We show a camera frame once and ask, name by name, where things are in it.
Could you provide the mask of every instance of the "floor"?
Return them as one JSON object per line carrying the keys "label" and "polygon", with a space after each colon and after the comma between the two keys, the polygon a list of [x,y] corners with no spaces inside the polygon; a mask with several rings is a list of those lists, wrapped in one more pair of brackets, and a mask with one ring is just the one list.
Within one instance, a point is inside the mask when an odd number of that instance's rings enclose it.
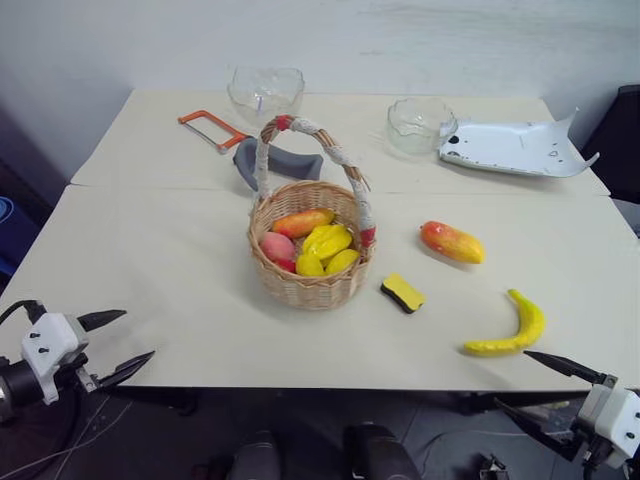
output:
{"label": "floor", "polygon": [[[105,399],[96,394],[83,403],[77,432]],[[128,404],[109,399],[82,442],[108,428]],[[565,431],[577,405],[550,410],[545,430]],[[208,390],[190,416],[133,403],[98,440],[76,450],[58,478],[189,479],[194,465],[233,454],[247,435],[268,428],[284,452],[286,479],[337,480],[342,430],[365,421],[386,426],[401,439],[425,479],[477,479],[472,465],[478,454],[496,455],[511,480],[582,478],[577,462],[556,458],[502,413],[465,416],[455,406],[447,393],[330,390]],[[429,445],[443,432],[451,433]],[[39,478],[53,480],[62,459]],[[603,467],[594,478],[624,476]]]}

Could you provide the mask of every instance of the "glass bowl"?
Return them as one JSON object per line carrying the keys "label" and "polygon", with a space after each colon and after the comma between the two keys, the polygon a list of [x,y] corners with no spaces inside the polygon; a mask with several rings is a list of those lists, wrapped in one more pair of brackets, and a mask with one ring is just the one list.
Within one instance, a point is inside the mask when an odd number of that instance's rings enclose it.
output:
{"label": "glass bowl", "polygon": [[237,67],[227,92],[238,113],[263,127],[276,115],[295,115],[302,103],[304,78],[297,68]]}
{"label": "glass bowl", "polygon": [[411,155],[437,151],[458,129],[451,109],[437,98],[398,100],[387,112],[387,137]]}

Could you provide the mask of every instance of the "sponge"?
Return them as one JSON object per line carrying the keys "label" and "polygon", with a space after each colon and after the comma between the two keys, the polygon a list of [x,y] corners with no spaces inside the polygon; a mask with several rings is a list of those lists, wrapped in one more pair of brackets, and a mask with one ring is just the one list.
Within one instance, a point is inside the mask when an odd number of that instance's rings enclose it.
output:
{"label": "sponge", "polygon": [[385,278],[382,285],[380,285],[380,290],[400,305],[400,308],[406,313],[415,312],[426,301],[423,294],[409,285],[397,273],[392,273]]}

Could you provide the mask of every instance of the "wicker basket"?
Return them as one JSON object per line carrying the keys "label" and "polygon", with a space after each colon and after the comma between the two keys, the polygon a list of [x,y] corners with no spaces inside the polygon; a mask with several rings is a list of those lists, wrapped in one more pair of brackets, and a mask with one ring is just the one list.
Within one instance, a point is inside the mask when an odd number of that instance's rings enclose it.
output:
{"label": "wicker basket", "polygon": [[[301,181],[271,193],[268,185],[267,154],[269,143],[282,130],[291,129],[313,136],[329,157],[344,168],[353,193],[332,183]],[[324,310],[344,304],[365,282],[375,245],[375,224],[366,195],[366,182],[342,148],[326,131],[312,122],[282,115],[270,121],[260,133],[256,149],[256,175],[259,199],[251,212],[249,243],[258,274],[267,291],[293,307]],[[330,208],[335,222],[353,233],[354,247],[360,259],[348,269],[326,277],[304,277],[287,272],[271,262],[259,241],[271,230],[273,222],[310,208]]]}

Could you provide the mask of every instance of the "blue object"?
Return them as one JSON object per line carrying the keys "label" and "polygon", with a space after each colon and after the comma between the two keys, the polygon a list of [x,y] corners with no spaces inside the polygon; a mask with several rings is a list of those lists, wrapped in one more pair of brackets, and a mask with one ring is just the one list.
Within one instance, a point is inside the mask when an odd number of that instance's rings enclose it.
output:
{"label": "blue object", "polygon": [[0,197],[0,272],[15,273],[39,231],[18,205]]}

